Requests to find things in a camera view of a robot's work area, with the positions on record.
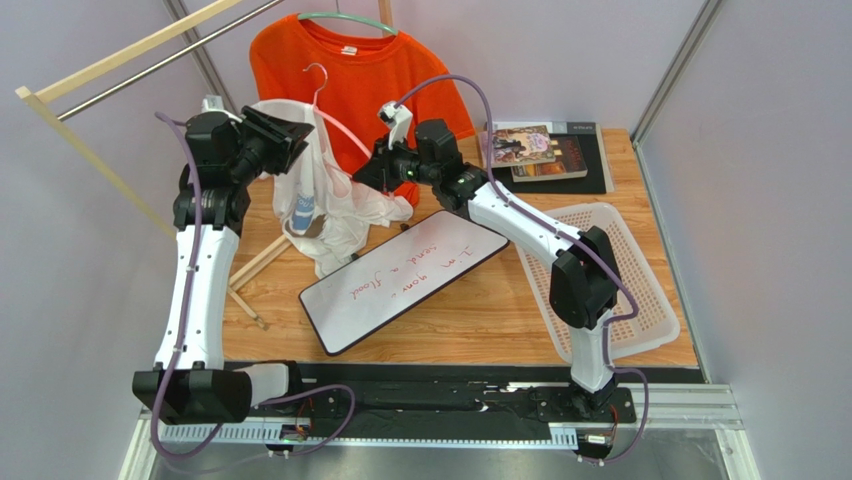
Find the white printed t shirt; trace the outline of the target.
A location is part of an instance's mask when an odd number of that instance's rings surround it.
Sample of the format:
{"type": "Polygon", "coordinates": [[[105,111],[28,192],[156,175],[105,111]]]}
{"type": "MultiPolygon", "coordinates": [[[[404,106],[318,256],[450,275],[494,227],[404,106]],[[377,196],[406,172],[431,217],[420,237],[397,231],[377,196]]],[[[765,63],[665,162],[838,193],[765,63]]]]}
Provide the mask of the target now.
{"type": "Polygon", "coordinates": [[[334,117],[296,100],[263,100],[252,107],[264,114],[314,128],[307,147],[286,174],[274,177],[272,209],[283,235],[314,261],[323,278],[351,261],[362,249],[370,227],[388,227],[412,217],[413,207],[403,196],[385,195],[352,180],[339,161],[342,150],[330,135],[344,135],[343,145],[355,149],[358,160],[370,157],[364,143],[334,117]]]}

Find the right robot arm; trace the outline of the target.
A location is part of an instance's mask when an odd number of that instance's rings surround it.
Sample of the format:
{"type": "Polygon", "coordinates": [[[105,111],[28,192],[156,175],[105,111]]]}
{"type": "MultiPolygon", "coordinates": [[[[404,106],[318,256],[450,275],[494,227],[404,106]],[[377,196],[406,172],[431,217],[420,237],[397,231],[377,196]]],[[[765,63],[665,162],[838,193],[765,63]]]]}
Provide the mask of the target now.
{"type": "Polygon", "coordinates": [[[440,119],[418,125],[414,139],[377,140],[354,180],[383,193],[405,182],[428,185],[445,210],[504,236],[547,267],[550,308],[570,330],[573,407],[584,416],[606,408],[617,383],[605,326],[623,287],[609,236],[598,227],[568,227],[511,195],[463,159],[440,119]]]}

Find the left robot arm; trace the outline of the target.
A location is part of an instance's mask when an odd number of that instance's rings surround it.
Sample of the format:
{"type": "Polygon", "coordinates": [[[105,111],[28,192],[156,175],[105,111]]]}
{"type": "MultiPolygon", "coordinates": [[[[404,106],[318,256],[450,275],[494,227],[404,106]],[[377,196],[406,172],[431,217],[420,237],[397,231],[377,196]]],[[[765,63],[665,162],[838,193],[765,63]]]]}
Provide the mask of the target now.
{"type": "Polygon", "coordinates": [[[248,188],[264,173],[288,172],[314,127],[252,107],[237,116],[208,110],[183,124],[156,116],[176,134],[187,164],[173,202],[177,269],[168,322],[132,392],[167,425],[240,423],[252,408],[285,396],[296,368],[290,361],[225,367],[224,307],[248,188]]]}

